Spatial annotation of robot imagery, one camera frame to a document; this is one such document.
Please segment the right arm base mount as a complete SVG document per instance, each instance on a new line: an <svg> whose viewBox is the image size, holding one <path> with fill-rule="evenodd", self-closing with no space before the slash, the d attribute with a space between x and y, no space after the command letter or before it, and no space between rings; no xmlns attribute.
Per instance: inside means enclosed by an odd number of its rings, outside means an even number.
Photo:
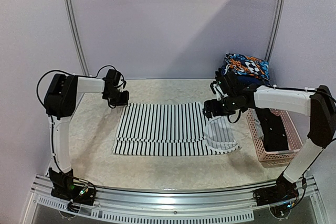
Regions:
<svg viewBox="0 0 336 224"><path fill-rule="evenodd" d="M278 202L289 201L294 199L293 203L289 203L287 208L291 209L300 203L305 195L307 183L306 178L302 178L303 194L299 197L299 191L296 182L288 181L283 172L276 180L276 184L271 187L263 187L253 191L253 199L257 206L270 205Z"/></svg>

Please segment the aluminium corner post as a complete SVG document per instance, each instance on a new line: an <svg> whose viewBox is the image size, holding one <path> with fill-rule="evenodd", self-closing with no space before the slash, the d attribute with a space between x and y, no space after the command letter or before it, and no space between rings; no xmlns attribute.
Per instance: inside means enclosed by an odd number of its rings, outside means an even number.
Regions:
<svg viewBox="0 0 336 224"><path fill-rule="evenodd" d="M280 26L282 11L284 8L285 0L276 0L276 6L275 6L275 12L274 12L274 18L271 26L271 34L269 37L269 42L266 50L265 60L267 62L270 61L272 52L274 50L274 46L276 43L276 38Z"/></svg>
<svg viewBox="0 0 336 224"><path fill-rule="evenodd" d="M64 2L66 13L68 16L68 23L81 71L85 76L89 76L90 71L82 48L72 0L64 0Z"/></svg>

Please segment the black garment in basket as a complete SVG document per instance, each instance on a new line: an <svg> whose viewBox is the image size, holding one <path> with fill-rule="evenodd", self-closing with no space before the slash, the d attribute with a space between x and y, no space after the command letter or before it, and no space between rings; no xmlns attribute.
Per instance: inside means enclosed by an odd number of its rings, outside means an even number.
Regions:
<svg viewBox="0 0 336 224"><path fill-rule="evenodd" d="M280 116L270 109L255 109L264 133L263 145L266 152L288 151L286 131Z"/></svg>

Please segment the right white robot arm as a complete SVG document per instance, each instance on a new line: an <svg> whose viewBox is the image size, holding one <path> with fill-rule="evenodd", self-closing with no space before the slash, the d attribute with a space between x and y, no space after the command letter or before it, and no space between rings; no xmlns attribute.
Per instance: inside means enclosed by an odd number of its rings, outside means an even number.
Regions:
<svg viewBox="0 0 336 224"><path fill-rule="evenodd" d="M293 88L245 84L232 72L216 76L212 86L219 87L223 95L204 102L203 113L209 119L233 115L237 111L244 113L247 109L286 111L294 117L299 135L306 139L283 171L285 180L271 190L271 196L276 201L284 200L291 194L290 183L296 182L335 140L335 98L330 88L326 85Z"/></svg>

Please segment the right aluminium corner post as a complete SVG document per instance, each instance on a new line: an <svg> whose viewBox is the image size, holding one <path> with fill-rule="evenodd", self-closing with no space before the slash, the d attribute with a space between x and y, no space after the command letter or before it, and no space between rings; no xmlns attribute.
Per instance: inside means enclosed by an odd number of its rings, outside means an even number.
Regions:
<svg viewBox="0 0 336 224"><path fill-rule="evenodd" d="M274 46L276 43L276 38L280 26L282 11L284 8L285 0L276 0L276 6L275 6L275 12L274 12L274 18L271 26L271 34L269 37L269 42L266 50L265 60L267 62L270 61L272 52L274 50Z"/></svg>

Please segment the black white striped shirt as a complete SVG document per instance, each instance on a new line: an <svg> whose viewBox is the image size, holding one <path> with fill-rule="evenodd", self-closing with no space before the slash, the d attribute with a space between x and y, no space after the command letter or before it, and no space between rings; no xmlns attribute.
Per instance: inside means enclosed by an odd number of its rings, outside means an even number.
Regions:
<svg viewBox="0 0 336 224"><path fill-rule="evenodd" d="M209 156L240 148L224 117L208 119L200 102L127 105L113 152L124 156Z"/></svg>

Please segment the blue orange patterned shorts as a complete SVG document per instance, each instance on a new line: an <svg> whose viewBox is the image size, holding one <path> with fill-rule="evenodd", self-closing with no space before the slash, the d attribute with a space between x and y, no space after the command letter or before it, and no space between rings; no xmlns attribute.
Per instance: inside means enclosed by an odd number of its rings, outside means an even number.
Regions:
<svg viewBox="0 0 336 224"><path fill-rule="evenodd" d="M242 54L227 53L224 57L221 74L233 72L238 76L252 77L269 81L269 63L267 61Z"/></svg>

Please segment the grey garment in basket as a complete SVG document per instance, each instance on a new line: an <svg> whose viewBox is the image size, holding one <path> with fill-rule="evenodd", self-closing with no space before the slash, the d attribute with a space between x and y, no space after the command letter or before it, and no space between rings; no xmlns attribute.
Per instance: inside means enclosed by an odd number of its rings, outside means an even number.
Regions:
<svg viewBox="0 0 336 224"><path fill-rule="evenodd" d="M261 127L261 123L258 119L254 119L255 122L255 128L256 128L256 132L257 132L257 137L259 139L263 139L264 138L264 133L263 133L263 129Z"/></svg>

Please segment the left aluminium corner post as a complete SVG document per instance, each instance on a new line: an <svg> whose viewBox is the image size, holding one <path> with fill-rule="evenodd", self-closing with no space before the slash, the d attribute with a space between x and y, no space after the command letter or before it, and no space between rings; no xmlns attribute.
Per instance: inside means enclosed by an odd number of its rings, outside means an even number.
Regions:
<svg viewBox="0 0 336 224"><path fill-rule="evenodd" d="M89 76L90 71L82 48L72 0L64 0L64 2L66 13L68 16L68 23L81 71L85 76Z"/></svg>

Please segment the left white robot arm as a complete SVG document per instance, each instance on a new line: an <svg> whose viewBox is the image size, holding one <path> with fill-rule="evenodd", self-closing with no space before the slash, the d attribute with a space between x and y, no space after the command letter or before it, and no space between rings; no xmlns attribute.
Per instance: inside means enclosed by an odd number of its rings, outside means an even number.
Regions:
<svg viewBox="0 0 336 224"><path fill-rule="evenodd" d="M126 106L129 92L125 90L126 80L114 67L103 78L86 77L56 71L46 92L43 106L49 117L50 167L61 173L72 170L69 154L69 126L80 103L79 96L97 93L107 102L109 108Z"/></svg>

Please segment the pink plastic laundry basket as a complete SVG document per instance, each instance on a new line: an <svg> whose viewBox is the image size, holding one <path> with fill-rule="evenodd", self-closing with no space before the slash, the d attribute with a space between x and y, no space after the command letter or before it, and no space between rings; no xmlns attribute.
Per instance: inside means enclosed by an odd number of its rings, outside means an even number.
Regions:
<svg viewBox="0 0 336 224"><path fill-rule="evenodd" d="M258 137L253 109L248 109L247 111L247 123L249 125L258 160L263 166L280 166L291 162L302 148L303 142L287 111L271 109L271 113L281 117L287 136L288 150L270 152L265 150L262 139Z"/></svg>

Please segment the dark blue folded garment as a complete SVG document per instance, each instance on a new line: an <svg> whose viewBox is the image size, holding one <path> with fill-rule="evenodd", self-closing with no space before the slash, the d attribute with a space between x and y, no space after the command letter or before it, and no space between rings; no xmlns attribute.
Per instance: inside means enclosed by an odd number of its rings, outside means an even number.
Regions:
<svg viewBox="0 0 336 224"><path fill-rule="evenodd" d="M250 84L258 84L258 85L270 85L270 82L264 79L258 79L255 77L251 77L251 76L246 76L246 75L238 75L238 74L234 74L237 78L237 80L241 83L243 83L244 85L248 86Z"/></svg>

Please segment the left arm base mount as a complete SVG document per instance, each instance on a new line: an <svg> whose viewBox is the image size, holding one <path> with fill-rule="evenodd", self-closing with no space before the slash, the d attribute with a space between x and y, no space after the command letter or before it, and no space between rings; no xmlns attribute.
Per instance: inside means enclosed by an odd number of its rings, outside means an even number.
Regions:
<svg viewBox="0 0 336 224"><path fill-rule="evenodd" d="M93 206L97 189L87 180L73 176L73 170L62 173L49 168L49 179L52 182L51 195L69 202Z"/></svg>

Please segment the aluminium front rail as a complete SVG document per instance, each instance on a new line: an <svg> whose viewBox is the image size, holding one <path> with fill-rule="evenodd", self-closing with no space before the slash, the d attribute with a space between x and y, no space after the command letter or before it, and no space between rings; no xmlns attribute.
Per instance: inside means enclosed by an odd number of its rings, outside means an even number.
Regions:
<svg viewBox="0 0 336 224"><path fill-rule="evenodd" d="M256 189L273 181L206 191L97 189L93 206L67 210L67 202L51 195L52 183L36 176L22 223L327 223L315 179L307 177L302 201L294 209L276 211L257 205Z"/></svg>

